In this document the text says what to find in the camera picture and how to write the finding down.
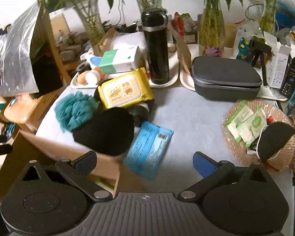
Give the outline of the yellow wet wipes pack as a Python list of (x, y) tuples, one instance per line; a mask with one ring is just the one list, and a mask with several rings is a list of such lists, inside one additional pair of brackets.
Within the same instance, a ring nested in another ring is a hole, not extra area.
[(138, 68), (108, 80), (97, 89), (106, 109), (114, 107), (128, 108), (154, 99), (144, 68)]

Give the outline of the brown egg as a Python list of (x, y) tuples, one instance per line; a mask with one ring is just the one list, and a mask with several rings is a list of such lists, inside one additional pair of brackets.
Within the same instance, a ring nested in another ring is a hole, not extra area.
[(89, 73), (89, 70), (88, 71), (84, 71), (83, 73), (80, 73), (78, 76), (77, 76), (77, 84), (79, 85), (85, 85), (87, 83), (86, 81), (86, 74)]

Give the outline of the blue wipes packet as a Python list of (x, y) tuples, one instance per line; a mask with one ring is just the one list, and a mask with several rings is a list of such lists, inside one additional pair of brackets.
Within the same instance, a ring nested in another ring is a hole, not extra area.
[(172, 135), (170, 129), (143, 122), (124, 163), (138, 175), (155, 178)]

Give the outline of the black soft hat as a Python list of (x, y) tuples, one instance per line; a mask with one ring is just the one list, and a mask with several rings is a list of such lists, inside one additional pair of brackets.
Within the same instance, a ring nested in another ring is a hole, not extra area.
[(93, 118), (72, 131), (74, 141), (107, 156), (126, 152), (134, 138), (134, 120), (124, 108), (97, 112)]

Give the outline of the white cap orange bottle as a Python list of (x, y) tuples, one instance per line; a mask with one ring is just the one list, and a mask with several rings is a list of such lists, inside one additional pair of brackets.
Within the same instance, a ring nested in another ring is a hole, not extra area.
[(104, 78), (105, 74), (101, 71), (100, 67), (95, 67), (85, 75), (87, 84), (96, 85)]

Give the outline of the brown cardboard box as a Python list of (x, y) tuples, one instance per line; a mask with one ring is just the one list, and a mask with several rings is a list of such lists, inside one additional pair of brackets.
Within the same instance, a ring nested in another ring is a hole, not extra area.
[(65, 158), (75, 160), (89, 151), (37, 137), (25, 131), (18, 132), (11, 146), (13, 151), (6, 156), (0, 170), (0, 202), (30, 160), (51, 165)]

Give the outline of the grey zip hard case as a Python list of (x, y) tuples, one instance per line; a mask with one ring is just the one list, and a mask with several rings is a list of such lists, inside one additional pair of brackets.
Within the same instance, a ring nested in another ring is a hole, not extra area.
[(263, 83), (261, 76), (248, 62), (209, 56), (197, 56), (193, 59), (191, 76), (200, 96), (204, 96), (200, 92), (200, 82), (258, 89)]

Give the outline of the woven round basket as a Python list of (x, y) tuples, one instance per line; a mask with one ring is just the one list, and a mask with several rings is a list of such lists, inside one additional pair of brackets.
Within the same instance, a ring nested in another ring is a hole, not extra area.
[(295, 128), (291, 119), (275, 105), (262, 100), (236, 102), (223, 116), (222, 129), (227, 147), (244, 166), (261, 162), (270, 174), (287, 168), (295, 154), (295, 134), (287, 144), (265, 162), (259, 160), (256, 146), (262, 129), (273, 122), (284, 122)]

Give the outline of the black garbage bag roll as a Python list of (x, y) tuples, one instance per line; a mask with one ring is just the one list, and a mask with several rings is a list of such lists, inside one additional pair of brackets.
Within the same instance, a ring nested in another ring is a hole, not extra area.
[(153, 103), (151, 102), (141, 102), (127, 108), (129, 114), (132, 115), (134, 126), (141, 127), (142, 123), (148, 120), (152, 108)]

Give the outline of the black half round sponge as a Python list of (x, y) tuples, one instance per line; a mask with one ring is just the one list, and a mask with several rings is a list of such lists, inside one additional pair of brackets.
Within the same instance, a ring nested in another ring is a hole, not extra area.
[(265, 162), (278, 153), (295, 134), (295, 128), (284, 122), (266, 125), (260, 134), (256, 153), (260, 161)]

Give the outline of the right glass vase bamboo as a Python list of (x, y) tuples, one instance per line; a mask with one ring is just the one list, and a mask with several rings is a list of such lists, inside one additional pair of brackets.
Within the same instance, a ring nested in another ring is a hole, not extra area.
[(223, 56), (225, 23), (220, 0), (204, 0), (198, 41), (200, 56)]

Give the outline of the green white tissue box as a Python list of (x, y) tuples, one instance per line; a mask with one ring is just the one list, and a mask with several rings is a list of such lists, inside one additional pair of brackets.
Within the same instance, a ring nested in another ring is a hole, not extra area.
[(104, 52), (99, 68), (106, 75), (129, 72), (139, 67), (140, 59), (138, 46), (122, 47)]

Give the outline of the brown paper bag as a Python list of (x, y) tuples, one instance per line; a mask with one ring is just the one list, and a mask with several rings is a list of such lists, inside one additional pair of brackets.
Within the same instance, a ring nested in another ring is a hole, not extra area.
[(181, 63), (183, 69), (186, 71), (188, 75), (191, 74), (191, 53), (184, 42), (183, 38), (179, 35), (179, 33), (174, 29), (171, 22), (167, 23), (167, 29), (171, 32), (173, 38), (176, 40), (176, 49), (178, 60)]

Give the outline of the teal mesh bath sponge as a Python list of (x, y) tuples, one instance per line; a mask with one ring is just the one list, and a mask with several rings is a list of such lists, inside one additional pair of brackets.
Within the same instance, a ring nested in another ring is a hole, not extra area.
[(54, 108), (56, 120), (63, 133), (72, 132), (93, 118), (99, 101), (91, 95), (77, 91), (60, 99)]

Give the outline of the black thermos bottle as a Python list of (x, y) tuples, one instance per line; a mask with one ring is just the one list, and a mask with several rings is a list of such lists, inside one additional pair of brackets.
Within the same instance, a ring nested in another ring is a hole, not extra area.
[(162, 85), (169, 82), (166, 11), (150, 8), (142, 12), (142, 31), (147, 45), (147, 60), (151, 81)]

